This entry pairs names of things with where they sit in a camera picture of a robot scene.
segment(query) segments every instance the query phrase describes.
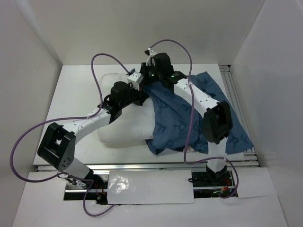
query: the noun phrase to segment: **blue cloth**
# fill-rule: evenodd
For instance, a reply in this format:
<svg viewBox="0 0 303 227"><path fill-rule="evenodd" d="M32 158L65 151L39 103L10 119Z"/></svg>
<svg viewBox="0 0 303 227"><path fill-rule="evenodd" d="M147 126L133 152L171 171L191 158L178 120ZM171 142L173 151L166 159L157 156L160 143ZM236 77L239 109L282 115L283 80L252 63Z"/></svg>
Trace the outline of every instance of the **blue cloth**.
<svg viewBox="0 0 303 227"><path fill-rule="evenodd" d="M228 102L220 87L207 72L191 76L191 82L219 102ZM164 88L160 82L155 82L143 89L151 97L155 110L153 139L146 140L150 151L154 154L159 154L166 148L182 151L189 128L191 105ZM240 153L253 148L232 107L231 112L233 128L226 144L227 154ZM189 144L193 149L207 154L208 144L201 132L202 124L203 119L195 110Z"/></svg>

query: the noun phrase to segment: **patterned blue cloth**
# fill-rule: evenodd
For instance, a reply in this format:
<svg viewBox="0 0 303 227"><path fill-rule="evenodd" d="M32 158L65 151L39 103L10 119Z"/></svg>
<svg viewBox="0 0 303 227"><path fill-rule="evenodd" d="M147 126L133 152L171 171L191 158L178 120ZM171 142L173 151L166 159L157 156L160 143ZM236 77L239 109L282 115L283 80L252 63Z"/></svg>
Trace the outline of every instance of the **patterned blue cloth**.
<svg viewBox="0 0 303 227"><path fill-rule="evenodd" d="M220 87L207 72L191 76L191 82L219 102L228 102ZM143 89L153 100L155 110L153 139L146 140L149 149L154 154L159 154L166 148L182 151L189 128L191 105L164 88L160 82L155 82ZM240 153L253 148L232 107L231 112L233 128L226 144L227 154ZM202 124L203 119L195 110L194 127L189 144L193 149L207 154L208 144L201 132Z"/></svg>

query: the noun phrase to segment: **white wall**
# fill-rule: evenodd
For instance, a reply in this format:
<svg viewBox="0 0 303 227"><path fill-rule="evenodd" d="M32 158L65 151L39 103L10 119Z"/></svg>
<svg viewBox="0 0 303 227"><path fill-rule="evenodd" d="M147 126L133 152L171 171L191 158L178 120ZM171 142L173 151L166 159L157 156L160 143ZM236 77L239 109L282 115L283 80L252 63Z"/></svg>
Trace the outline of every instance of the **white wall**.
<svg viewBox="0 0 303 227"><path fill-rule="evenodd" d="M9 167L17 138L46 118L61 66L43 47L13 0L0 1L0 226L12 225L25 183ZM23 176L32 168L41 129L17 149L15 165Z"/></svg>
<svg viewBox="0 0 303 227"><path fill-rule="evenodd" d="M65 65L89 64L98 52L138 64L154 42L176 39L194 63L231 64L264 0L29 0ZM187 63L175 44L173 63ZM99 64L115 63L108 58Z"/></svg>
<svg viewBox="0 0 303 227"><path fill-rule="evenodd" d="M266 0L232 64L232 77L289 227L303 223L302 64L302 6Z"/></svg>

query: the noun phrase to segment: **white pillow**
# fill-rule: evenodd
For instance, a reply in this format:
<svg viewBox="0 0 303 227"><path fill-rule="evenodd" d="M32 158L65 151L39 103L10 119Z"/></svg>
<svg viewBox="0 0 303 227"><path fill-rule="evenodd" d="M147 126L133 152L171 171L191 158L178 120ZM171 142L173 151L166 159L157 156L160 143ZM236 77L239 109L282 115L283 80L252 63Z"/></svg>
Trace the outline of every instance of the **white pillow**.
<svg viewBox="0 0 303 227"><path fill-rule="evenodd" d="M127 83L127 75L106 74L100 80L103 98L110 94L110 89L117 81ZM122 115L110 125L98 129L101 142L119 143L131 140L152 139L155 128L155 111L151 98L143 106L131 104L122 110Z"/></svg>

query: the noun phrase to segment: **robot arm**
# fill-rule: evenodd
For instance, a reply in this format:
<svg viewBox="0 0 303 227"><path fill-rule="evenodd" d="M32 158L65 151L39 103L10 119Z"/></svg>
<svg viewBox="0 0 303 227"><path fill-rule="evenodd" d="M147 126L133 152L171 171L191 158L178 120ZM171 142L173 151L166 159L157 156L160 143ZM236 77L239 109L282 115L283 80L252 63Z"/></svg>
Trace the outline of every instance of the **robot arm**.
<svg viewBox="0 0 303 227"><path fill-rule="evenodd" d="M50 124L38 148L38 155L58 171L82 179L93 179L103 184L91 169L74 157L75 146L82 138L116 120L126 106L142 105L148 98L142 87L156 81L160 81L164 87L191 104L187 77L182 72L174 71L169 56L166 53L156 54L152 50L147 50L145 53L149 58L146 63L141 64L140 72L131 71L127 79L128 84L122 81L116 82L110 95L105 97L97 115L64 125ZM232 128L229 105L226 102L219 103L196 86L191 86L194 91L195 108L203 116L202 133L209 141L209 145L212 144L209 146L210 152L221 154L220 151L223 151L221 155L224 155L225 147L224 150L221 148L220 141L229 136ZM216 173L224 168L225 162L220 159L210 166L212 172Z"/></svg>

